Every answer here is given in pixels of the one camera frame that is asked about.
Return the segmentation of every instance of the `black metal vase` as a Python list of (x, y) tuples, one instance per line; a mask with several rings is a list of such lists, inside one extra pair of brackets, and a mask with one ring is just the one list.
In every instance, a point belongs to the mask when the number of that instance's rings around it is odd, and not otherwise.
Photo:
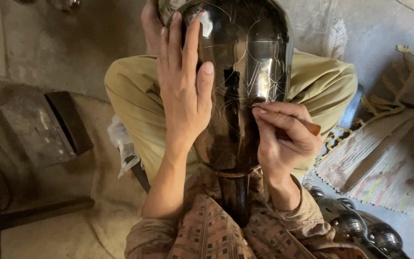
[(201, 21), (198, 65), (210, 61), (215, 67), (212, 117), (193, 148), (217, 172), (223, 208), (243, 227), (248, 175), (259, 165), (251, 105), (286, 100), (293, 54), (290, 23), (272, 0), (191, 0), (178, 11), (183, 35), (194, 16)]

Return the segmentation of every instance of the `khaki trousers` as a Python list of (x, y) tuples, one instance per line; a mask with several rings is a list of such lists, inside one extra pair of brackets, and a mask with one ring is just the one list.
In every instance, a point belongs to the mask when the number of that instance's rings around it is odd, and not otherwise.
[[(116, 114), (132, 138), (151, 184), (161, 165), (165, 150), (166, 122), (159, 97), (155, 56), (135, 56), (112, 63), (105, 86)], [(295, 51), (288, 99), (304, 104), (314, 123), (322, 126), (325, 139), (336, 126), (357, 90), (357, 74), (352, 64)], [(312, 168), (310, 158), (294, 169), (302, 177)], [(207, 170), (192, 152), (187, 174)]]

